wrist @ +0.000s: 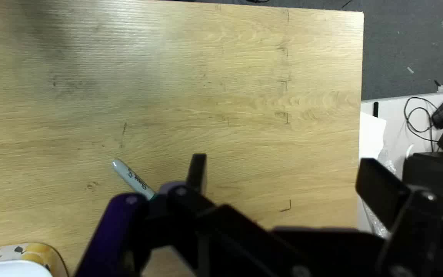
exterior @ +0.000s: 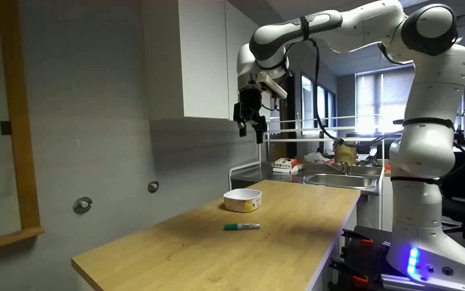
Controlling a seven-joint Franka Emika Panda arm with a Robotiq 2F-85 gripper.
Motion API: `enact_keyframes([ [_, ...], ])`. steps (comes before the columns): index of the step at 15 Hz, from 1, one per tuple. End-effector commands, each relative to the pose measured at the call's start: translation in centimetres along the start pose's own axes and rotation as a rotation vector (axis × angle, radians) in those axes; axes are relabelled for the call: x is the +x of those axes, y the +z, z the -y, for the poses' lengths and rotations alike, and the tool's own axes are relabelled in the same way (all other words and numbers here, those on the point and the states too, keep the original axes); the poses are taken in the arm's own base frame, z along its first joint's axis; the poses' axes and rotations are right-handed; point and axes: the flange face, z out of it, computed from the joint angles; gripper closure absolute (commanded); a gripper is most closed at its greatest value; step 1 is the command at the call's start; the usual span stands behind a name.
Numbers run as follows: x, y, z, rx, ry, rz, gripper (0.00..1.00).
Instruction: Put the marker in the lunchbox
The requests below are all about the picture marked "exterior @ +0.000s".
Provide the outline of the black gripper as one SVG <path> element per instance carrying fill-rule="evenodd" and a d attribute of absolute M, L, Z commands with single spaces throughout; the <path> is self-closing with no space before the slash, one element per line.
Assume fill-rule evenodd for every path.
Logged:
<path fill-rule="evenodd" d="M 259 114 L 261 108 L 261 92 L 253 87 L 245 87 L 238 90 L 238 98 L 234 103 L 234 119 L 237 121 L 238 135 L 246 134 L 245 122 L 253 121 L 253 129 L 256 134 L 256 143 L 263 142 L 266 132 L 266 119 Z"/>

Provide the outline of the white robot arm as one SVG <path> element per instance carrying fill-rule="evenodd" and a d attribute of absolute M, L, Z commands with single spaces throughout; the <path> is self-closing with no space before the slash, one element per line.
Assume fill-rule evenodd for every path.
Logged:
<path fill-rule="evenodd" d="M 426 4 L 403 11 L 398 0 L 372 0 L 348 11 L 324 9 L 258 27 L 237 53 L 234 121 L 266 132 L 261 92 L 284 98 L 287 46 L 321 40 L 330 50 L 376 45 L 395 62 L 414 67 L 401 135 L 389 148 L 393 218 L 387 261 L 429 289 L 465 291 L 465 247 L 442 231 L 439 179 L 453 163 L 453 121 L 465 88 L 465 46 L 456 41 L 453 11 Z"/>

